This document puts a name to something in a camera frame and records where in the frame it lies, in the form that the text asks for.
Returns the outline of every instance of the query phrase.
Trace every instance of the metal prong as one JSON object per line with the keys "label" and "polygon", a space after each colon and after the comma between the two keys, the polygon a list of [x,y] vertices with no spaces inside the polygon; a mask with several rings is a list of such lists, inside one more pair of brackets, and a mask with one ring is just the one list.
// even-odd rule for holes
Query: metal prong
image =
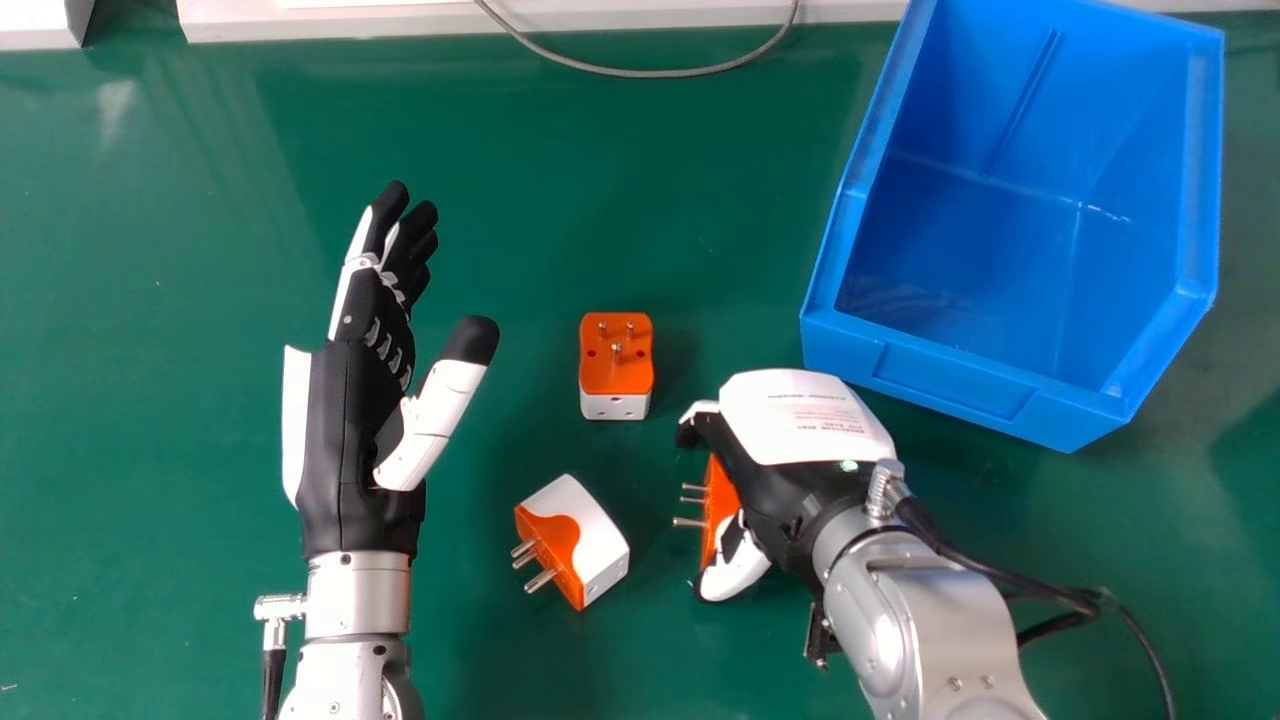
{"label": "metal prong", "polygon": [[538,592],[539,589],[541,589],[543,585],[545,585],[547,583],[552,582],[552,578],[554,578],[554,577],[556,577],[556,570],[554,569],[552,569],[552,570],[543,570],[532,580],[529,580],[527,583],[525,583],[525,592],[529,593],[529,594],[534,594],[535,592]]}
{"label": "metal prong", "polygon": [[520,570],[525,565],[529,565],[535,557],[538,557],[538,553],[530,550],[525,555],[517,557],[516,561],[511,564],[511,569]]}
{"label": "metal prong", "polygon": [[516,550],[511,551],[511,556],[512,557],[520,557],[521,555],[529,552],[530,550],[532,550],[536,546],[538,546],[538,541],[536,539],[525,541],[525,542],[517,544]]}

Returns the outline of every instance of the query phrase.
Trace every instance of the blue bin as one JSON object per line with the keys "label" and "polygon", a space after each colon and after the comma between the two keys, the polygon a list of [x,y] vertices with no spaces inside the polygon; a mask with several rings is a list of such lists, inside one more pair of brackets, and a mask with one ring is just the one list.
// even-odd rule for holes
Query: blue bin
{"label": "blue bin", "polygon": [[911,0],[800,314],[805,365],[1073,452],[1217,292],[1222,35]]}

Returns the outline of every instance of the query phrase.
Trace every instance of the robotic arm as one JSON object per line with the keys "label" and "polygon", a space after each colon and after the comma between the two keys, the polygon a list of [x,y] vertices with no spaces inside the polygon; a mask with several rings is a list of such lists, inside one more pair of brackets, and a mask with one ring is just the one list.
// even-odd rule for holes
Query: robotic arm
{"label": "robotic arm", "polygon": [[700,600],[726,601],[780,565],[814,597],[805,656],[826,669],[847,655],[877,719],[1044,719],[1004,597],[908,529],[897,509],[918,507],[893,442],[841,380],[733,375],[681,419],[677,445],[699,442],[741,502],[714,528]]}
{"label": "robotic arm", "polygon": [[[498,347],[498,327],[463,318],[417,392],[410,331],[430,281],[436,209],[407,214],[398,182],[365,209],[338,279],[329,337],[284,348],[282,478],[302,518],[307,593],[264,596],[262,720],[415,720],[408,680],[411,564],[426,487]],[[285,624],[306,619],[294,688],[280,703]]]}

